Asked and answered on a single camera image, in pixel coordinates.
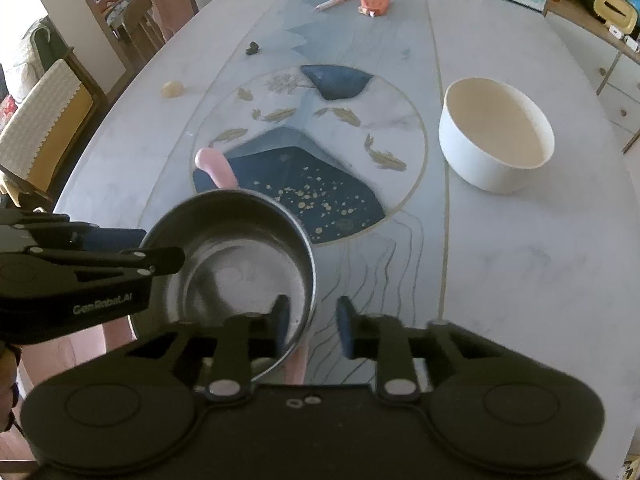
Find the person's hand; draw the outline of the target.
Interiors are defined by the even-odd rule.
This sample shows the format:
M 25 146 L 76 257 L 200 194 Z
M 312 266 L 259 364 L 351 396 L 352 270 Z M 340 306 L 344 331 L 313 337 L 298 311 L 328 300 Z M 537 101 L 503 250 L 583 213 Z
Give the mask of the person's hand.
M 21 351 L 10 344 L 1 344 L 0 358 L 0 430 L 9 431 L 15 422 L 13 409 L 18 397 L 17 367 L 21 361 Z

